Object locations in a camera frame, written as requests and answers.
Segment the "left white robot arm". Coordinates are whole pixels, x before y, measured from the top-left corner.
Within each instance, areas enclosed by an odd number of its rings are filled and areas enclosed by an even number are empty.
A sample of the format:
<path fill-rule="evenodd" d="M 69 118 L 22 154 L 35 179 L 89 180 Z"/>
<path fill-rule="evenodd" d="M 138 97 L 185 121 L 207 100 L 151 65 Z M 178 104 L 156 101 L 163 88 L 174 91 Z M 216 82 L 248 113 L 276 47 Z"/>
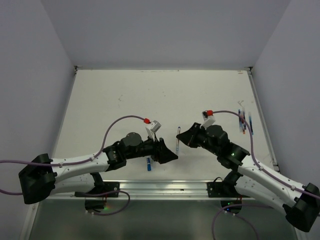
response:
<path fill-rule="evenodd" d="M 163 138 L 142 140 L 136 132 L 128 133 L 101 153 L 66 159 L 40 154 L 18 174 L 23 201 L 31 205 L 67 192 L 74 192 L 78 197 L 99 196 L 107 190 L 101 173 L 120 169 L 126 166 L 127 160 L 143 157 L 151 157 L 159 164 L 178 159 Z"/>

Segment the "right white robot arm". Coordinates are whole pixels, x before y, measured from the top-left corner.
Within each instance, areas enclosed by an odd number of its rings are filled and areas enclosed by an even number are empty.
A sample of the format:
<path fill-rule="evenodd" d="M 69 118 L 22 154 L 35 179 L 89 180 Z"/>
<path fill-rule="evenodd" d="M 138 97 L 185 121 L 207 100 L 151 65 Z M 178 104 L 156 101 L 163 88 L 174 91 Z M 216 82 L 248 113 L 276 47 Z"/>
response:
<path fill-rule="evenodd" d="M 252 153 L 231 142 L 219 125 L 199 123 L 176 136 L 190 148 L 201 147 L 217 157 L 234 175 L 223 183 L 227 196 L 237 193 L 254 198 L 280 211 L 296 229 L 308 233 L 320 214 L 320 189 L 283 176 L 256 160 Z"/>

